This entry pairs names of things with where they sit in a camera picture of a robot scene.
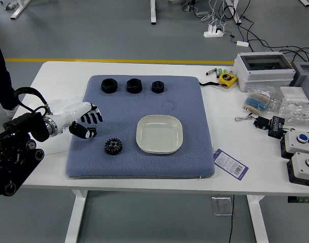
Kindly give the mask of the white black-fingered left robot hand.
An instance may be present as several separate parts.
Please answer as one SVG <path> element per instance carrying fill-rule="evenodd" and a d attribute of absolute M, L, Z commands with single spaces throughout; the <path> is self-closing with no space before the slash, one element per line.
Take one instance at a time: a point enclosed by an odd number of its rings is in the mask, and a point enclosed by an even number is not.
<path fill-rule="evenodd" d="M 97 135 L 95 128 L 86 128 L 77 123 L 78 119 L 81 122 L 88 124 L 103 122 L 99 108 L 90 102 L 81 102 L 64 108 L 63 111 L 55 115 L 48 116 L 48 122 L 52 131 L 49 131 L 50 136 L 58 135 L 64 127 L 69 127 L 69 132 L 73 135 L 88 139 Z"/>

